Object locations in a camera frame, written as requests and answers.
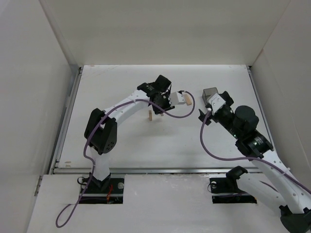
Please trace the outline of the wood block one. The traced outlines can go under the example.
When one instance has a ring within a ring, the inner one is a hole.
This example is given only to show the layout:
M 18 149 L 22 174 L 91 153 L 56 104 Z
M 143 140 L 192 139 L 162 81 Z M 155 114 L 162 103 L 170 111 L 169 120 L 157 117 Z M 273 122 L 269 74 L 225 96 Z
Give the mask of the wood block one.
M 149 121 L 152 121 L 152 120 L 153 120 L 153 113 L 152 113 L 152 110 L 149 110 L 149 111 L 148 111 L 148 116 L 149 116 Z

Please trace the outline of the smoky transparent plastic box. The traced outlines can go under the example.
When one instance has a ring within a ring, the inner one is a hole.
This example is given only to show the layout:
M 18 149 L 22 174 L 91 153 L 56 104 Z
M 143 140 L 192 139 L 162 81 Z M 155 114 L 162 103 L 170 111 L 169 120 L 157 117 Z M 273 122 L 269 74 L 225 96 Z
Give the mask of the smoky transparent plastic box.
M 208 105 L 208 99 L 216 93 L 218 93 L 218 89 L 216 87 L 203 89 L 202 99 L 205 106 Z

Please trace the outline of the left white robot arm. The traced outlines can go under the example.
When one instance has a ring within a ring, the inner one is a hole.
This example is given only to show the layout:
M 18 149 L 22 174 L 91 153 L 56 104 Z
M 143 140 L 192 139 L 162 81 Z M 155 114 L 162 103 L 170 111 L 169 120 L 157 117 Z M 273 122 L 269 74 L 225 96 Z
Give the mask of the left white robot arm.
M 116 105 L 100 110 L 94 109 L 86 125 L 84 137 L 89 139 L 88 148 L 95 160 L 95 170 L 90 186 L 98 192 L 104 191 L 110 181 L 109 152 L 116 146 L 118 127 L 137 111 L 152 103 L 161 109 L 153 107 L 155 114 L 173 109 L 169 102 L 172 82 L 159 75 L 152 83 L 142 83 L 124 100 Z

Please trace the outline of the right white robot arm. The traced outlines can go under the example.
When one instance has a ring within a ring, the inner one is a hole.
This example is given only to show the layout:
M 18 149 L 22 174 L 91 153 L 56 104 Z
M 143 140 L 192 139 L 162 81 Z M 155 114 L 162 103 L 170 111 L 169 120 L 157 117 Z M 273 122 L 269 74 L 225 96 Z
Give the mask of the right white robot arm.
M 246 105 L 236 110 L 225 91 L 217 88 L 203 90 L 202 99 L 207 112 L 200 111 L 202 126 L 219 123 L 235 139 L 235 146 L 242 154 L 239 161 L 248 160 L 254 164 L 274 185 L 270 188 L 252 176 L 246 168 L 236 166 L 226 173 L 225 192 L 246 192 L 276 212 L 282 225 L 290 233 L 307 233 L 311 230 L 311 191 L 300 183 L 286 167 L 271 142 L 257 131 L 259 118 Z

